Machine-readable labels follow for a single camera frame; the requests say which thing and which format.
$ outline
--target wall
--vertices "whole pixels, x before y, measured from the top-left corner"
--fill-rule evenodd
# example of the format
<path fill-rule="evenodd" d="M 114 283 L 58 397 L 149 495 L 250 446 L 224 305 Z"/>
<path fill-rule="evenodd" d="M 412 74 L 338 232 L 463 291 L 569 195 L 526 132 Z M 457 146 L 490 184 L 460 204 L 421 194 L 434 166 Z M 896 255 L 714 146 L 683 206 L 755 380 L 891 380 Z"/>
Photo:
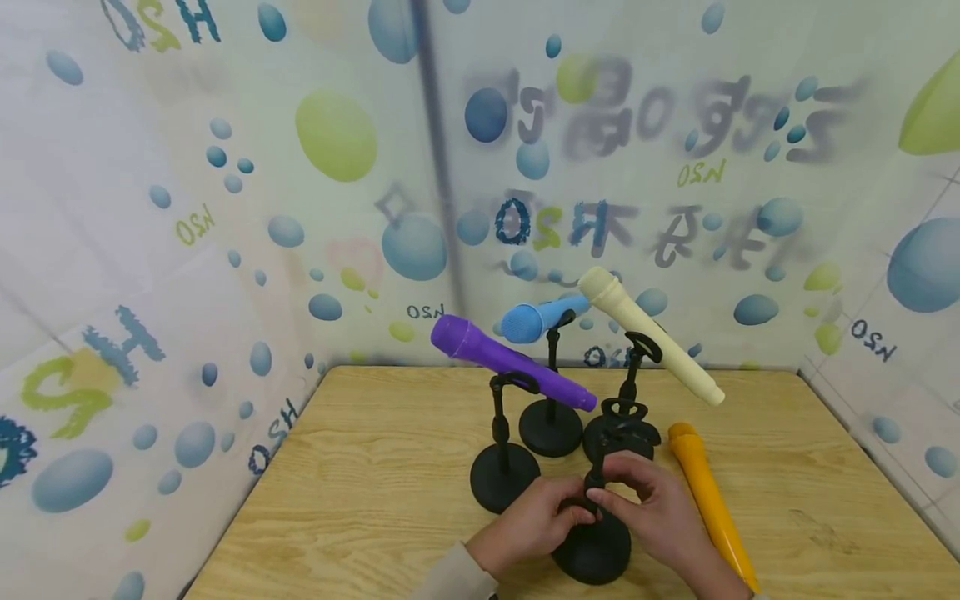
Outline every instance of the wall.
<path fill-rule="evenodd" d="M 328 368 L 447 364 L 427 342 L 439 315 L 499 335 L 511 306 L 594 264 L 703 364 L 801 368 L 948 524 L 952 473 L 918 457 L 956 449 L 950 308 L 877 283 L 898 240 L 952 206 L 934 108 L 954 88 L 914 98 L 956 51 L 959 12 L 8 7 L 0 589 L 176 597 Z M 949 266 L 932 275 L 956 292 Z M 874 331 L 897 349 L 864 349 Z M 617 367 L 625 347 L 590 311 L 561 356 Z M 874 439 L 881 416 L 899 442 Z"/>

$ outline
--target wood grain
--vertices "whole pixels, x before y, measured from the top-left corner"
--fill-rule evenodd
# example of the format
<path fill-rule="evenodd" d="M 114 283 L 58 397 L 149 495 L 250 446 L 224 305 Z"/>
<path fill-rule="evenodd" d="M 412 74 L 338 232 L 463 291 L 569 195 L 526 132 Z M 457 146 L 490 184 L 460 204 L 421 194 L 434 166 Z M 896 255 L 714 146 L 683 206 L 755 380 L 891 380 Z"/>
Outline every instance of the wood grain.
<path fill-rule="evenodd" d="M 616 395 L 624 371 L 564 374 L 604 398 Z M 956 597 L 960 566 L 798 376 L 711 374 L 727 393 L 719 407 L 654 370 L 639 375 L 640 400 L 664 438 L 677 420 L 703 436 L 764 592 Z M 492 441 L 490 376 L 472 368 L 332 370 L 188 598 L 405 597 L 451 543 L 492 519 L 468 484 L 474 457 Z M 530 400 L 506 393 L 514 442 Z M 581 450 L 538 460 L 545 475 L 588 470 Z M 665 446 L 657 462 L 682 476 Z M 582 586 L 546 558 L 508 573 L 500 597 L 691 595 L 635 546 L 629 571 L 609 586 Z"/>

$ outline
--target light blue microphone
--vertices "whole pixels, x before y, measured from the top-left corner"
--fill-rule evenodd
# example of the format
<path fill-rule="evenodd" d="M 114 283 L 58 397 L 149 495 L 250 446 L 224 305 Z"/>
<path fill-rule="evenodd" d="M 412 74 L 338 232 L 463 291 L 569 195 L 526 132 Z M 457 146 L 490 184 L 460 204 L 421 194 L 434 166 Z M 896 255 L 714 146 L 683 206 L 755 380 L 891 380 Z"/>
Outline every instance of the light blue microphone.
<path fill-rule="evenodd" d="M 567 310 L 573 310 L 577 316 L 590 309 L 590 301 L 583 294 L 545 302 L 539 306 L 518 304 L 500 321 L 503 337 L 514 344 L 533 344 L 546 333 L 547 329 L 560 321 Z"/>

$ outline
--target cream microphone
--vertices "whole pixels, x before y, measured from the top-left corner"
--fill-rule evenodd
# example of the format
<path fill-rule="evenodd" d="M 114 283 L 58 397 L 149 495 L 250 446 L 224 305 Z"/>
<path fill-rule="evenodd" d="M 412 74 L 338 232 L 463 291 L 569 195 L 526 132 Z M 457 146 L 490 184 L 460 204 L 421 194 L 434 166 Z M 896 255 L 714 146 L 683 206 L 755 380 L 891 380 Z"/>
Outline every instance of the cream microphone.
<path fill-rule="evenodd" d="M 713 377 L 696 363 L 683 348 L 677 346 L 650 315 L 636 305 L 636 302 L 627 295 L 620 281 L 603 267 L 591 267 L 578 283 L 580 291 L 593 304 L 618 322 L 627 331 L 643 333 L 656 342 L 663 350 L 664 367 L 680 379 L 690 392 L 710 406 L 723 402 L 726 395 Z"/>

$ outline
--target sleeve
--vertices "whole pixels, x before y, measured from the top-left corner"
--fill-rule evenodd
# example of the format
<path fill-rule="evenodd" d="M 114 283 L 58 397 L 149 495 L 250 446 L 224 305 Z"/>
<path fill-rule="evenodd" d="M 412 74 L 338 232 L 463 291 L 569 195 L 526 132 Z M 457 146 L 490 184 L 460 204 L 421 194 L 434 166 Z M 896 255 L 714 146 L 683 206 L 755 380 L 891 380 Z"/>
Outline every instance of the sleeve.
<path fill-rule="evenodd" d="M 480 568 L 462 542 L 457 542 L 430 568 L 410 600 L 488 600 L 497 582 Z"/>

